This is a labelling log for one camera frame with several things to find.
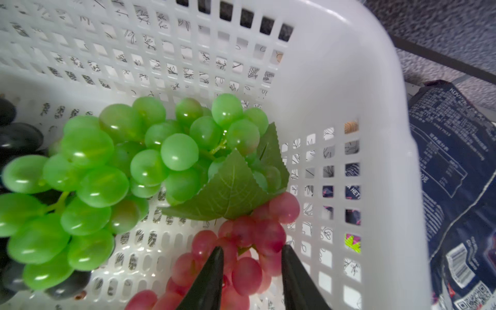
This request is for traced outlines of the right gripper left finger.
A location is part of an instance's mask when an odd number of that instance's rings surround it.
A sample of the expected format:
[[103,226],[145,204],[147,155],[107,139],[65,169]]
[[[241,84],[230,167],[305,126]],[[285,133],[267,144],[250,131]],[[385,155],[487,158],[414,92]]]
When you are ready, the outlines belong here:
[[223,288],[224,252],[214,248],[177,310],[219,310]]

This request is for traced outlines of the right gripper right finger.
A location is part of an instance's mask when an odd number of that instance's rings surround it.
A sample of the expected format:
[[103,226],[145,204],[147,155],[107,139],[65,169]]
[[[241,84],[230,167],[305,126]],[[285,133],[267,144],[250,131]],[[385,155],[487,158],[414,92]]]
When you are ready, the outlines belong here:
[[331,310],[290,245],[282,248],[284,305],[289,310]]

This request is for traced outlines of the red grape bunch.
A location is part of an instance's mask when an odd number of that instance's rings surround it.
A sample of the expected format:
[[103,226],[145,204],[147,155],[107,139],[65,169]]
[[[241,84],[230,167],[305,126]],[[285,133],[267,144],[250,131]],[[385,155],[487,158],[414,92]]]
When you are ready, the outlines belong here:
[[151,290],[140,291],[126,309],[177,309],[217,246],[224,252],[220,309],[249,309],[251,296],[265,293],[273,278],[281,275],[286,241],[283,226],[299,215],[297,197],[284,192],[250,215],[224,222],[218,232],[198,232],[191,251],[174,263],[165,293],[158,296]]

